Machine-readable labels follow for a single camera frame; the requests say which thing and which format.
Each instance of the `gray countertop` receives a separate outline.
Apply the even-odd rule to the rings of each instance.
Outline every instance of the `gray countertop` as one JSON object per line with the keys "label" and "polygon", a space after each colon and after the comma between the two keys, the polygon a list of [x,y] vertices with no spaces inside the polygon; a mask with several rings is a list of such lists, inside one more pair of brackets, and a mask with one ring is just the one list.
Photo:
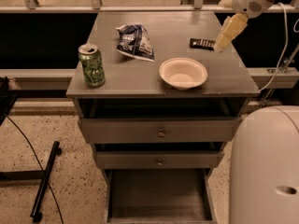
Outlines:
{"label": "gray countertop", "polygon": [[[116,27],[142,24],[148,31],[155,61],[133,59],[116,51]],[[189,48],[190,38],[216,39],[221,25],[208,11],[100,12],[89,37],[102,52],[106,83],[98,88],[85,85],[81,64],[67,91],[68,97],[252,97],[259,94],[234,47],[217,53]],[[162,81],[159,67],[164,61],[186,57],[202,63],[207,82],[195,89],[177,91]]]}

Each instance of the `speckled floor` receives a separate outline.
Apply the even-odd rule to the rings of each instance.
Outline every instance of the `speckled floor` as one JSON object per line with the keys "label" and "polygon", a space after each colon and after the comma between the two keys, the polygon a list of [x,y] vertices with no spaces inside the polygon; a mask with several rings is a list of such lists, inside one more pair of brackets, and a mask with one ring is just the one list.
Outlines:
{"label": "speckled floor", "polygon": [[[64,224],[102,224],[107,185],[96,168],[91,147],[85,143],[70,100],[20,99],[9,116],[32,143],[45,167],[52,144],[60,141],[63,150],[56,158],[50,184],[60,205]],[[0,171],[39,170],[33,151],[13,124],[0,126]],[[228,223],[229,165],[232,145],[225,148],[220,166],[209,178],[213,205],[219,224]],[[30,214],[39,181],[0,183],[0,219],[6,224],[32,223]],[[62,223],[47,189],[41,206],[40,223]]]}

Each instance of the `black cable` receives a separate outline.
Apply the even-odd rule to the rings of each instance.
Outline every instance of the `black cable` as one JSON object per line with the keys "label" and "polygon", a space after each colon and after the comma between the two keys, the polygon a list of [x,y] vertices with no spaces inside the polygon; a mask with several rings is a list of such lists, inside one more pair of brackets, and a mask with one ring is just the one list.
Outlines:
{"label": "black cable", "polygon": [[[20,127],[8,115],[4,114],[4,116],[9,119],[9,121],[20,131],[20,133],[22,134],[22,136],[26,139],[28,145],[30,146],[30,148],[32,149],[32,151],[34,152],[34,154],[36,156],[36,160],[38,162],[38,165],[39,165],[40,169],[42,171],[45,171],[44,168],[43,168],[43,166],[41,165],[39,159],[38,159],[38,156],[36,155],[35,149],[33,148],[32,144],[30,143],[30,141],[27,138],[27,136],[25,135],[25,133],[20,129]],[[64,224],[64,219],[63,219],[62,212],[60,210],[60,206],[59,206],[59,204],[57,202],[56,196],[54,194],[54,191],[53,191],[53,189],[52,189],[49,181],[48,181],[48,185],[49,185],[50,192],[52,193],[53,199],[54,199],[54,201],[56,203],[57,210],[58,210],[58,213],[59,213],[59,216],[60,216],[60,220],[62,221],[62,224]]]}

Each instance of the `cabinet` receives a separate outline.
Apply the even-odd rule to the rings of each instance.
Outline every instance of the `cabinet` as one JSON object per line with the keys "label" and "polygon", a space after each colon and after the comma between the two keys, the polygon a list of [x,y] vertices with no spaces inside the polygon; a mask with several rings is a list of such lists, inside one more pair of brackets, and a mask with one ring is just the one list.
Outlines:
{"label": "cabinet", "polygon": [[[140,22],[153,63],[116,51],[115,28]],[[189,48],[190,38],[215,39],[220,27],[212,12],[198,10],[98,14],[89,42],[102,52],[106,83],[88,88],[79,63],[67,96],[107,180],[106,223],[216,223],[206,181],[259,94],[232,46],[223,53]],[[200,61],[207,82],[188,91],[164,83],[160,64],[174,57]]]}

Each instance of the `can lid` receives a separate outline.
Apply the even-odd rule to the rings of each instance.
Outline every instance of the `can lid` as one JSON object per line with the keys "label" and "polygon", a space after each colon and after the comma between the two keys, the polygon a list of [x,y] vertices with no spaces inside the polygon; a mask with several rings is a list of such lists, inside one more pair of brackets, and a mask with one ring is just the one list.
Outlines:
{"label": "can lid", "polygon": [[94,54],[97,51],[97,46],[94,44],[84,44],[78,48],[78,52],[85,55]]}

